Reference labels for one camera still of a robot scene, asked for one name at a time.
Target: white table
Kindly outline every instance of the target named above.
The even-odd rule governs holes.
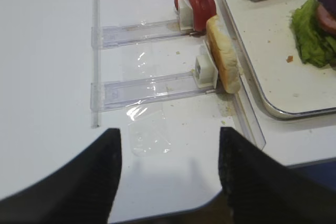
[[[103,113],[102,126],[90,127],[92,0],[0,3],[0,199],[62,167],[108,127],[121,128],[123,151],[109,222],[198,208],[220,192],[219,128],[222,121],[239,127],[232,109],[223,109],[232,108],[230,101],[211,94],[162,103],[172,151],[137,157],[131,151],[125,110]],[[284,164],[332,155],[327,142],[319,151],[315,149],[320,145],[311,143],[321,143],[326,129],[334,132],[326,125],[336,116],[308,124],[279,123],[250,98],[268,154]],[[315,126],[312,133],[309,124]],[[307,135],[310,145],[297,155]]]

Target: red tomato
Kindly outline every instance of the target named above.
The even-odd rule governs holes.
[[[194,30],[203,31],[209,18],[217,14],[214,0],[189,0],[194,13]]]

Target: bread roll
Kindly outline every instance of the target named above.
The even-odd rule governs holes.
[[[225,91],[230,94],[237,93],[240,89],[238,61],[225,25],[218,15],[207,21],[206,33]]]

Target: green lettuce leaf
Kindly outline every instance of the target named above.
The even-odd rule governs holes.
[[[336,39],[326,34],[318,25],[316,10],[317,0],[308,0],[292,16],[293,30],[297,48],[303,63],[310,63],[316,67],[324,67],[336,53]]]

